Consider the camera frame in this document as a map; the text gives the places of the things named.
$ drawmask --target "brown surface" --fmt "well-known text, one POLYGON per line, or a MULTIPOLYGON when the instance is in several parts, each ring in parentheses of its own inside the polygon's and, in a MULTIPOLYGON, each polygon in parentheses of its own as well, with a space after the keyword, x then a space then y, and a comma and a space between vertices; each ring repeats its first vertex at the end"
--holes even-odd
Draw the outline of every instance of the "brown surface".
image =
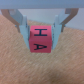
POLYGON ((65 28, 50 54, 30 53, 22 35, 0 15, 0 84, 84 84, 84 31, 65 28))

